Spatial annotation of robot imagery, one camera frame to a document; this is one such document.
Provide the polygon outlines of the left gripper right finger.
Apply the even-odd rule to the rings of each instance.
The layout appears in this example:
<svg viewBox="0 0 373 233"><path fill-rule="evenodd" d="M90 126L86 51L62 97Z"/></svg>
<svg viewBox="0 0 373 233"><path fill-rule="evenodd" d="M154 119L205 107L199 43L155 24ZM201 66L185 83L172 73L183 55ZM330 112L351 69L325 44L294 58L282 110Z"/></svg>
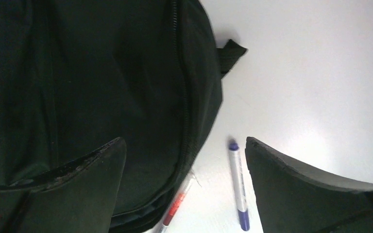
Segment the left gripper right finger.
<svg viewBox="0 0 373 233"><path fill-rule="evenodd" d="M245 155L266 233L373 233L373 183L289 157L256 138Z"/></svg>

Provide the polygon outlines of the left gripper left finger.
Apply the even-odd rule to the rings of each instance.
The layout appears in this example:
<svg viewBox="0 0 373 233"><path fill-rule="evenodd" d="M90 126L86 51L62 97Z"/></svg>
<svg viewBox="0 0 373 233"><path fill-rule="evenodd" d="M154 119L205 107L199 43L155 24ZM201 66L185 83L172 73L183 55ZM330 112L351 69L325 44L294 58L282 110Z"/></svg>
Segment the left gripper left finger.
<svg viewBox="0 0 373 233"><path fill-rule="evenodd" d="M26 184L0 186L0 233L106 233L126 158L116 138Z"/></svg>

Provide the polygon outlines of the black backpack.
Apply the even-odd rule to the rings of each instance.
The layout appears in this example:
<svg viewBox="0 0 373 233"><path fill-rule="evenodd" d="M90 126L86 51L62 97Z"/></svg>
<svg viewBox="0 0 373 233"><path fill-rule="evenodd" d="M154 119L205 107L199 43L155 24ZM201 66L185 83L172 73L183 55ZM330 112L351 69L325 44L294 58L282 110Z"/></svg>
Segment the black backpack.
<svg viewBox="0 0 373 233"><path fill-rule="evenodd" d="M233 40L217 47L198 0L0 0L0 186L122 138L107 233L152 229L246 51Z"/></svg>

